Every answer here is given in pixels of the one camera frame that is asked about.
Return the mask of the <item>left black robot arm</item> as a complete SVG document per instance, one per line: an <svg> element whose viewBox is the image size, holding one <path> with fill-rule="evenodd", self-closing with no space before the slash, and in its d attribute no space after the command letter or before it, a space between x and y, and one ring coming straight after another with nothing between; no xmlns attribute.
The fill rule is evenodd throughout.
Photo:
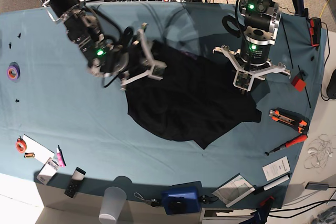
<svg viewBox="0 0 336 224"><path fill-rule="evenodd" d="M232 51L222 45L213 52L222 53L233 65L233 86L241 93L251 91L254 81L264 81L268 74L291 76L284 63L275 65L268 58L270 47L276 42L281 14L279 4L273 0L236 0L235 15L223 17L224 28L241 39L241 47Z"/></svg>

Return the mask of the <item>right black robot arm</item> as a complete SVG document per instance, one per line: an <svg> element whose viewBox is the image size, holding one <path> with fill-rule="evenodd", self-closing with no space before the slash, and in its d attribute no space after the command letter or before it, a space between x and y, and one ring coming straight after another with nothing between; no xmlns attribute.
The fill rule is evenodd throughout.
<svg viewBox="0 0 336 224"><path fill-rule="evenodd" d="M86 0L40 0L54 23L63 23L69 40L87 60L89 72L96 77L121 80L121 88L141 78L163 79L166 63L153 57L153 42L145 35L143 23L134 31L119 26Z"/></svg>

